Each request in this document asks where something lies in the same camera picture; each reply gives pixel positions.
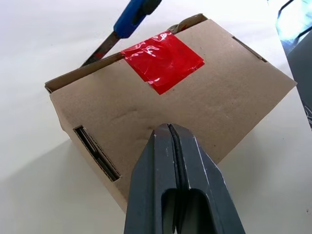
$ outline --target box flap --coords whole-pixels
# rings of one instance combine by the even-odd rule
[[[192,17],[189,17],[185,20],[183,20],[181,23],[173,25],[169,28],[169,30],[173,33],[179,33],[189,27],[192,27],[200,22],[205,21],[207,18],[203,16],[203,14],[197,14]],[[84,67],[80,67],[74,71],[71,71],[65,75],[62,75],[60,77],[57,77],[53,80],[50,80],[46,82],[45,88],[49,93],[54,92],[57,89],[60,89],[82,77],[85,77],[103,67],[106,67],[116,61],[119,61],[120,59],[123,58],[123,55],[120,53],[111,55],[107,58],[103,58],[100,61],[94,62],[92,64],[89,64]]]

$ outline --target white table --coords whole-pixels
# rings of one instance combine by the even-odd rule
[[[43,84],[78,68],[127,2],[0,3],[1,233],[122,233],[125,215],[62,132]],[[292,77],[266,0],[163,0],[112,53],[197,13]],[[219,164],[246,233],[311,233],[311,152],[293,89]]]

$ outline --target box top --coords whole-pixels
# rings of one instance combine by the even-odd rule
[[[218,163],[295,86],[212,20],[199,21],[187,30],[181,24],[173,30],[180,30],[176,36],[205,65],[162,95],[120,54],[46,84],[63,129],[82,154],[90,161],[90,151],[73,132],[79,126],[116,169],[120,177],[111,182],[93,164],[124,210],[132,169],[155,127],[168,122],[190,129]]]

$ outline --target red tape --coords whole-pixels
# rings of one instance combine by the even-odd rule
[[[204,60],[166,31],[121,52],[137,74],[159,94],[196,71]]]

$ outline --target dark object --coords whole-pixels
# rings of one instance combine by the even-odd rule
[[[186,128],[156,128],[132,172],[124,234],[244,234],[222,174]]]
[[[312,110],[304,103],[304,101],[302,101],[302,104],[312,130]]]
[[[309,31],[312,30],[312,26],[307,28],[306,30],[304,30],[302,33],[299,33],[299,35],[297,36],[297,38],[302,37],[303,35],[305,35],[306,33],[308,33]]]
[[[289,4],[291,4],[292,2],[293,2],[293,0],[289,0],[287,3],[285,3],[285,4],[281,7],[281,9],[279,9],[277,17],[279,17],[279,16],[281,15],[281,13],[282,13],[282,10],[283,10],[286,6],[288,6]]]
[[[131,0],[115,23],[113,32],[83,63],[82,67],[101,60],[120,39],[128,38],[144,18],[155,11],[160,2],[161,0]]]
[[[301,100],[305,105],[312,107],[312,32],[309,32],[302,41],[287,55]]]

